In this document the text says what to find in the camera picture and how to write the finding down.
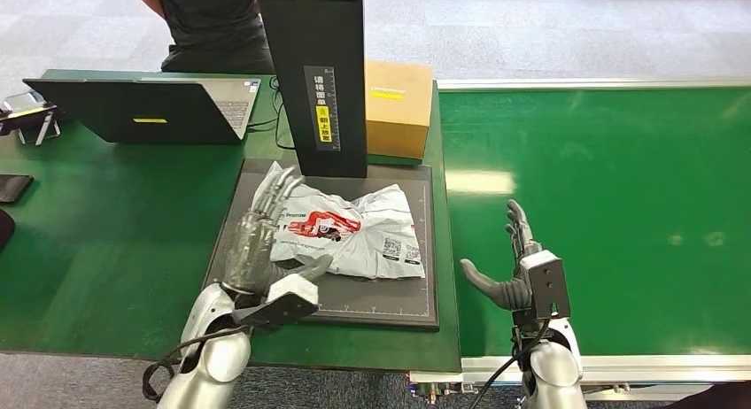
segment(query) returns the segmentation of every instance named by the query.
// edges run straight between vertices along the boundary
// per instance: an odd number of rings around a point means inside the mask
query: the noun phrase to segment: smartphone
[[[13,204],[18,201],[34,180],[20,174],[0,174],[0,203]]]

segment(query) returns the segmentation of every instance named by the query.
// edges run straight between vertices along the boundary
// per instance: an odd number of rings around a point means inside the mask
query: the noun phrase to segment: white plastic bag
[[[281,171],[274,162],[259,185]],[[253,202],[259,197],[256,190]],[[351,203],[337,195],[300,185],[284,205],[271,260],[309,263],[334,257],[329,272],[371,279],[425,277],[409,204],[399,185]]]

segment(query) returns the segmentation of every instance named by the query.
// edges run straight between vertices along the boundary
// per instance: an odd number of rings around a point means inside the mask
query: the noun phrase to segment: yellow label
[[[315,117],[318,120],[318,137],[321,142],[331,142],[331,121],[329,119],[329,108],[326,105],[317,105],[315,107]]]
[[[166,119],[133,119],[136,123],[166,124]]]
[[[404,95],[400,93],[389,93],[389,92],[372,91],[370,92],[370,95],[372,97],[382,97],[383,99],[403,99],[404,98]]]
[[[10,115],[8,115],[8,119],[15,119],[16,117],[22,117],[24,115],[33,114],[35,112],[42,112],[44,110],[45,110],[45,108],[42,106],[42,107],[39,107],[39,108],[32,108],[32,109],[30,109],[28,111],[12,112]]]

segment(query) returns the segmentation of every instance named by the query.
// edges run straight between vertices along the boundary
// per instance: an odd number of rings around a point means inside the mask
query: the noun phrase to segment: cardboard box
[[[368,154],[422,159],[430,126],[433,70],[395,62],[365,62]]]

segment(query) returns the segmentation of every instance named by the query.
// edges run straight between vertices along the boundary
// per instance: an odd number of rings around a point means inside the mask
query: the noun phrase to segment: qr code
[[[406,256],[404,261],[407,263],[420,264],[420,247],[406,246]]]
[[[383,256],[387,259],[391,260],[398,260],[399,254],[401,254],[401,242],[385,238],[385,242],[383,243]]]

